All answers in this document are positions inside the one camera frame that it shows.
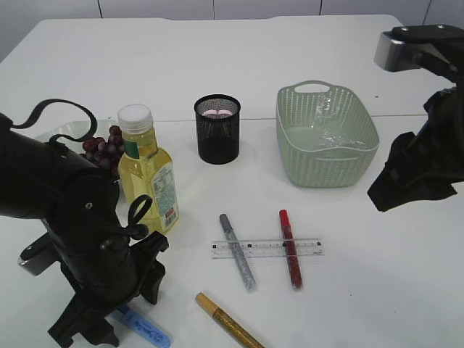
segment bottle label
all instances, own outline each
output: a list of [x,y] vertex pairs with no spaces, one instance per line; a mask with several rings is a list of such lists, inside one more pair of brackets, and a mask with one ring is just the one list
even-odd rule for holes
[[140,154],[138,153],[138,146],[135,141],[124,140],[124,151],[125,153],[132,158],[140,158]]
[[161,226],[163,231],[166,231],[179,216],[172,163],[167,163],[158,170],[158,173],[153,177],[152,185]]

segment gold marker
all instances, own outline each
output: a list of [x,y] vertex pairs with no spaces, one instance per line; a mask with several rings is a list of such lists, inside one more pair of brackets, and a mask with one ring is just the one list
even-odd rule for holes
[[213,301],[207,298],[202,292],[196,296],[196,303],[212,318],[223,327],[238,343],[246,348],[264,348],[261,343],[247,333],[234,319],[229,317],[226,312],[221,310]]

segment black mesh pen holder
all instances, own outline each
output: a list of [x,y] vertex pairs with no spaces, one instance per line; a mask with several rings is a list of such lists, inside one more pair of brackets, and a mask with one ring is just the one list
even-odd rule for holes
[[223,165],[239,155],[240,103],[223,94],[204,96],[195,103],[198,154],[213,165]]

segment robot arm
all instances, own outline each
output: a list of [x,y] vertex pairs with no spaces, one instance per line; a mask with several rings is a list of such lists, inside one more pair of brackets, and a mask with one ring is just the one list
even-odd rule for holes
[[396,72],[425,68],[456,83],[424,105],[428,121],[417,135],[391,145],[379,177],[368,191],[378,210],[417,200],[446,199],[464,181],[464,30],[445,25],[399,27],[382,33],[375,62]]
[[[12,131],[32,126],[44,108],[56,102],[72,104],[89,116],[87,134],[77,139],[55,135],[43,144]],[[61,347],[69,347],[77,333],[92,344],[116,347],[118,340],[104,317],[139,294],[156,304],[165,274],[156,261],[158,252],[168,247],[164,236],[154,232],[129,246],[131,238],[148,235],[138,222],[151,198],[141,196],[130,206],[123,228],[115,213],[118,184],[57,141],[85,141],[95,130],[90,111],[62,99],[41,102],[23,125],[13,125],[0,114],[0,215],[40,219],[47,231],[26,248],[19,264],[36,276],[57,261],[75,291],[49,330]]]

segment blue marker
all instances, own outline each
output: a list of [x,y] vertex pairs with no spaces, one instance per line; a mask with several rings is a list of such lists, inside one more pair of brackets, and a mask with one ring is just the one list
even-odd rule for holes
[[169,337],[126,304],[113,312],[112,317],[134,330],[155,347],[168,348],[171,345]]

